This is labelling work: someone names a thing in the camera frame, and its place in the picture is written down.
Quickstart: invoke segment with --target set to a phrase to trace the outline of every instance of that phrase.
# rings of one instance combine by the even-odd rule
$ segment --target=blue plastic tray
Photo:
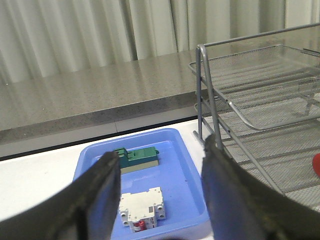
[[[173,128],[140,133],[86,147],[80,154],[74,178],[90,168],[105,152],[120,147],[136,150],[154,146],[159,150],[159,166],[121,175],[121,193],[139,193],[161,187],[166,219],[158,227],[131,233],[118,214],[112,240],[166,237],[199,239],[211,232],[203,198],[200,175],[179,132]]]

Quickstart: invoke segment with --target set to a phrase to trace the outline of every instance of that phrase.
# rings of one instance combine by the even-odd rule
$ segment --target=gray granite countertop
[[[319,39],[313,26],[218,45],[208,55],[275,44],[318,51]],[[195,116],[194,60],[194,50],[184,51],[2,85],[0,157]]]

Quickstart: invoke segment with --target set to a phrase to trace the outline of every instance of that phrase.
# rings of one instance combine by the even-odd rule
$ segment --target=curtain fold
[[[0,83],[318,22],[320,0],[2,0]]]

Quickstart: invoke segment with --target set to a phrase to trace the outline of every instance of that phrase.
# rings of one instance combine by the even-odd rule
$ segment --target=green terminal block
[[[127,151],[124,147],[113,150],[120,158],[121,173],[126,174],[159,165],[159,151],[154,147]]]

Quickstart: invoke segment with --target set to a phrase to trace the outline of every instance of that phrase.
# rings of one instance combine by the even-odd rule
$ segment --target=white circuit breaker
[[[123,193],[119,204],[122,224],[131,232],[157,227],[157,221],[166,219],[164,200],[160,187],[138,193]]]

